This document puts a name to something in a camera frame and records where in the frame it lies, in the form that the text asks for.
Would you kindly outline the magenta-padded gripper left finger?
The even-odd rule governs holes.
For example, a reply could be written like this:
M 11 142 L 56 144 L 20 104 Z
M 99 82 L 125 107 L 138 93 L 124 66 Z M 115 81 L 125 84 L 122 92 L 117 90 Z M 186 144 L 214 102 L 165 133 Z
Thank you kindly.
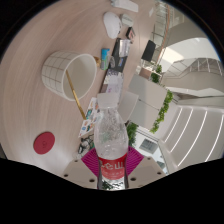
M 63 177 L 84 188 L 96 189 L 99 175 L 99 162 L 94 149 L 81 159 L 74 159 L 63 172 Z

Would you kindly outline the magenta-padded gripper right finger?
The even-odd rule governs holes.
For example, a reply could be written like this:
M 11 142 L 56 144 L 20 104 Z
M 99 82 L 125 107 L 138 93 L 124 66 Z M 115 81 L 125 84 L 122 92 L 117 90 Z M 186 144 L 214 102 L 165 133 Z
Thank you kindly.
M 128 189 L 143 187 L 165 177 L 165 173 L 152 157 L 145 157 L 130 147 L 126 158 Z

